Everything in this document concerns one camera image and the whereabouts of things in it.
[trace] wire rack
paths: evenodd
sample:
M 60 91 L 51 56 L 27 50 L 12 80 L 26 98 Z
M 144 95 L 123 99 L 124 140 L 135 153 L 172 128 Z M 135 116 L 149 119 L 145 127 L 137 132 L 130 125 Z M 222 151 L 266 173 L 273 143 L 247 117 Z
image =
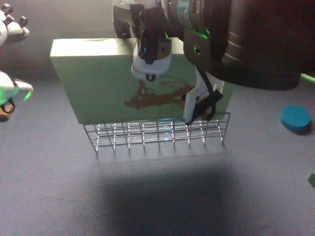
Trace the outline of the wire rack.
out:
M 231 113 L 224 113 L 221 120 L 196 120 L 187 126 L 180 119 L 143 120 L 122 123 L 83 125 L 83 128 L 98 154 L 101 147 L 142 145 L 163 142 L 186 141 L 189 145 L 192 140 L 200 139 L 204 144 L 207 138 L 220 137 L 222 144 L 227 132 Z

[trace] metal wire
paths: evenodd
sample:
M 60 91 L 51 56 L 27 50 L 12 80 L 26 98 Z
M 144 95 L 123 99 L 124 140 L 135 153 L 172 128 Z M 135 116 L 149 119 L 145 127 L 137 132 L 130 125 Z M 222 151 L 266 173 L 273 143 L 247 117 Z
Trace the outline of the metal wire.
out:
M 98 154 L 101 147 L 142 144 L 145 148 L 149 143 L 173 142 L 186 140 L 190 146 L 192 140 L 200 139 L 204 144 L 207 138 L 220 137 L 224 143 L 227 127 L 230 121 L 230 113 L 224 113 L 222 120 L 196 120 L 187 127 L 180 119 L 159 119 L 130 121 L 125 123 L 111 123 L 98 125 L 83 125 L 83 128 Z

